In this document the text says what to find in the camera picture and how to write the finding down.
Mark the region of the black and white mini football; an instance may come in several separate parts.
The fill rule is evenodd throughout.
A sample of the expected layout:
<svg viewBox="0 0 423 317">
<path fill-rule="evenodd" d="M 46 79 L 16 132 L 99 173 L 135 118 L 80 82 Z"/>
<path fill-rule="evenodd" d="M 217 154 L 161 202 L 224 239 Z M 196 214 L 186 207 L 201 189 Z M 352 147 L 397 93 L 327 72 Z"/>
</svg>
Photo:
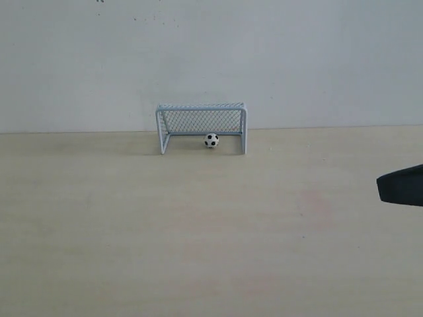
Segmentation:
<svg viewBox="0 0 423 317">
<path fill-rule="evenodd" d="M 219 145 L 219 136 L 215 133 L 208 133 L 204 136 L 204 145 L 208 149 L 214 149 Z"/>
</svg>

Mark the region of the small white toy goal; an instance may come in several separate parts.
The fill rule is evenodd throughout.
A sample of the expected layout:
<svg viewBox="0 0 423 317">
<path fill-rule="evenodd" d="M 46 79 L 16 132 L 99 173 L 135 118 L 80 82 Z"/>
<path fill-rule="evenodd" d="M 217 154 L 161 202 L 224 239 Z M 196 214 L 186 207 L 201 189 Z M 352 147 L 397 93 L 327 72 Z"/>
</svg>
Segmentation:
<svg viewBox="0 0 423 317">
<path fill-rule="evenodd" d="M 155 119 L 161 154 L 171 137 L 206 136 L 210 133 L 241 138 L 242 153 L 247 152 L 247 107 L 243 102 L 218 104 L 160 104 Z"/>
</svg>

